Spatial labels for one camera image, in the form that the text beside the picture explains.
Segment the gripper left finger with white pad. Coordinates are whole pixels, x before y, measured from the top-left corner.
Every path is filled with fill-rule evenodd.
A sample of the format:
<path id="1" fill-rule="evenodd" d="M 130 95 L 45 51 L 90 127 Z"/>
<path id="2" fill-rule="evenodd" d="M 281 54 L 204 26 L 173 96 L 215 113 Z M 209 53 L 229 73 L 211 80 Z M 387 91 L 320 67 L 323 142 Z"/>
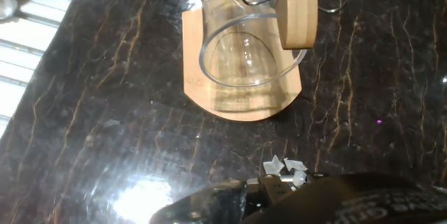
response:
<path id="1" fill-rule="evenodd" d="M 284 167 L 285 165 L 277 156 L 263 163 L 265 174 L 259 177 L 258 181 L 270 203 L 277 203 L 292 192 L 288 183 L 282 181 L 280 177 L 280 172 Z"/>

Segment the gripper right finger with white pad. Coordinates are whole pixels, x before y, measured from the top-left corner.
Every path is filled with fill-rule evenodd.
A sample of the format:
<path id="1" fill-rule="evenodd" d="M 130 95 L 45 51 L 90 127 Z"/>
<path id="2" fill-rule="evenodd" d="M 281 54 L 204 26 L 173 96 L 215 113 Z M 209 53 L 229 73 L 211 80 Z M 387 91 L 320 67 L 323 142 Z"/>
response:
<path id="1" fill-rule="evenodd" d="M 291 182 L 294 186 L 303 186 L 317 179 L 328 177 L 325 173 L 311 172 L 302 161 L 285 159 L 284 163 L 287 170 L 291 173 Z"/>

